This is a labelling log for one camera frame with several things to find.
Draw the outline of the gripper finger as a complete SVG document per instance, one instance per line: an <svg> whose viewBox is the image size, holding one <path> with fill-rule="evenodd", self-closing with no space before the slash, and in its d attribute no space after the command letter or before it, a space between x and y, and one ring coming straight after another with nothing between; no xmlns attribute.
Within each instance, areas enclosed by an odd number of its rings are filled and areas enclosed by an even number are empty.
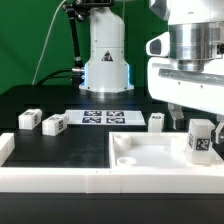
<svg viewBox="0 0 224 224"><path fill-rule="evenodd" d="M216 144L224 144L224 122L220 122L211 132L211 141Z"/></svg>
<svg viewBox="0 0 224 224"><path fill-rule="evenodd" d="M184 128L184 115L182 107L173 103L168 104L168 110L173 120L173 128L175 130L181 130Z"/></svg>

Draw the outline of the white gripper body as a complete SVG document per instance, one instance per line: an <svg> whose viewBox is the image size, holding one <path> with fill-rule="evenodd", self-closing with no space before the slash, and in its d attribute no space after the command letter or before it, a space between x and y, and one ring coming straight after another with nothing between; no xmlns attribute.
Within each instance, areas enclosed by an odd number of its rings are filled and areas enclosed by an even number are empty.
<svg viewBox="0 0 224 224"><path fill-rule="evenodd" d="M160 35L146 44L148 90L153 99L224 115L224 54L206 61L203 72L178 69L168 58L168 36Z"/></svg>

